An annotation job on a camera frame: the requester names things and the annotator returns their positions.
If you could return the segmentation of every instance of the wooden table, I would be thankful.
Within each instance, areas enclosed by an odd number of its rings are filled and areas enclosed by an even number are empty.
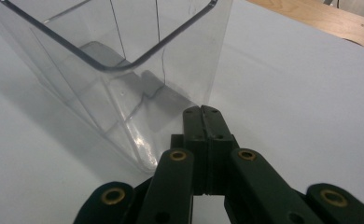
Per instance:
[[[364,17],[314,0],[247,0],[364,47]]]

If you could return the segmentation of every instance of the white table surface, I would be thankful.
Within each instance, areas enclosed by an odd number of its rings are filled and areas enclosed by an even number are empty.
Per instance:
[[[299,191],[364,202],[364,48],[234,0],[209,104]],[[0,224],[72,223],[94,189],[148,178],[77,119],[0,36]],[[228,223],[221,197],[193,223]]]

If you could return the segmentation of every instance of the gray floor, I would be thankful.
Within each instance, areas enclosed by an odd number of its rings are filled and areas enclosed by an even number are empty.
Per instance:
[[[333,0],[332,4],[336,7],[338,0]],[[364,17],[364,0],[339,0],[339,9],[357,14]]]

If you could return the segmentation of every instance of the clear plastic container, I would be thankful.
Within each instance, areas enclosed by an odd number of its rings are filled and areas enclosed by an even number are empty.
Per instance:
[[[40,82],[144,171],[208,101],[231,0],[0,1]]]

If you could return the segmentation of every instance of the transparent bin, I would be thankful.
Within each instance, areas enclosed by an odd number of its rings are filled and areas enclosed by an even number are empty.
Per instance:
[[[208,101],[231,0],[0,1],[39,81],[144,171]]]

